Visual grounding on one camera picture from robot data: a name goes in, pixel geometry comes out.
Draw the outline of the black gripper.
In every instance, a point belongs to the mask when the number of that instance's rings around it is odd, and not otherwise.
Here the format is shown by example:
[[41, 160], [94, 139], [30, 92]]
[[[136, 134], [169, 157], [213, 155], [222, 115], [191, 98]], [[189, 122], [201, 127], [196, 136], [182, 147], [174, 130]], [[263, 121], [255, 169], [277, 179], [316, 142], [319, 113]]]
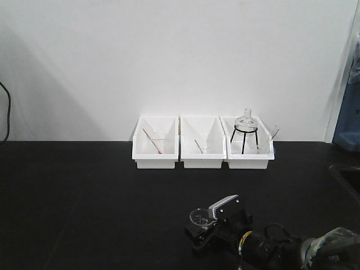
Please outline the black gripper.
[[188, 224], [184, 227], [184, 233], [191, 239], [192, 254], [196, 257], [221, 252], [237, 255], [240, 238], [251, 230], [252, 223], [253, 216], [245, 209], [240, 209], [230, 217], [217, 220], [216, 224], [208, 229]]

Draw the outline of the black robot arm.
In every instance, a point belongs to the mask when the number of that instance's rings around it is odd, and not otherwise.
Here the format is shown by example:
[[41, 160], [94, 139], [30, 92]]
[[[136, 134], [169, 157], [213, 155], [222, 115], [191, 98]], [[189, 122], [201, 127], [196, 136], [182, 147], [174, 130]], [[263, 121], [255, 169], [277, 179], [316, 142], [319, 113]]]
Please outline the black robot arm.
[[253, 218], [244, 209], [224, 219], [211, 220], [193, 212], [185, 226], [196, 257], [228, 252], [238, 261], [257, 269], [359, 269], [359, 234], [338, 227], [318, 238], [302, 240], [283, 230], [286, 239], [275, 239], [253, 231]]

